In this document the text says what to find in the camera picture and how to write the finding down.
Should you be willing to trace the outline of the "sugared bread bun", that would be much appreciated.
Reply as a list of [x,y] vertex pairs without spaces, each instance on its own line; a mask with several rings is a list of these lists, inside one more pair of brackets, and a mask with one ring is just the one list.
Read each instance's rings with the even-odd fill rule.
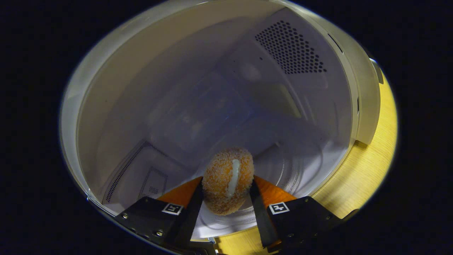
[[254,172],[253,157],[245,148],[232,147],[215,154],[202,178],[206,207],[218,216],[238,211],[249,195]]

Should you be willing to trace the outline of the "glass microwave turntable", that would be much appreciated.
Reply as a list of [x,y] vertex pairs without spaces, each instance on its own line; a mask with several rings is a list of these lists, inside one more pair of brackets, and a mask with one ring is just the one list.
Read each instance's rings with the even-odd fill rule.
[[[255,175],[271,182],[288,193],[296,194],[303,186],[303,177],[309,163],[322,153],[314,142],[291,144],[278,141],[253,156]],[[251,199],[226,216],[218,216],[202,204],[196,223],[196,232],[201,236],[222,235],[225,232],[244,230],[256,225]]]

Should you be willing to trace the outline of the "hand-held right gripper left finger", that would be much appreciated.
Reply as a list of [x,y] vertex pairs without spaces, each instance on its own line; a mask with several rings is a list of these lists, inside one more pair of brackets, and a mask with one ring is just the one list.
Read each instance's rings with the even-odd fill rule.
[[142,197],[114,219],[124,228],[162,247],[186,248],[203,202],[202,176],[154,199]]

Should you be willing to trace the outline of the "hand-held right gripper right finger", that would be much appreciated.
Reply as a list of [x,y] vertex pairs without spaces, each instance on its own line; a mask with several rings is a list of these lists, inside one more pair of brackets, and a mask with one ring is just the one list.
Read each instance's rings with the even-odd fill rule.
[[262,246],[269,253],[294,250],[352,218],[344,218],[310,196],[296,198],[271,182],[254,176],[250,198]]

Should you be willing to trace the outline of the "white microwave oven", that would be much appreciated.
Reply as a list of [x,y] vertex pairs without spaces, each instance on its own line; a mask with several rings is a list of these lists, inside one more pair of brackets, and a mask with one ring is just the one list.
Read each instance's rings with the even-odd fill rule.
[[105,36],[63,97],[69,171],[109,217],[202,176],[217,152],[314,142],[294,196],[370,144],[383,74],[327,19],[287,0],[169,0]]

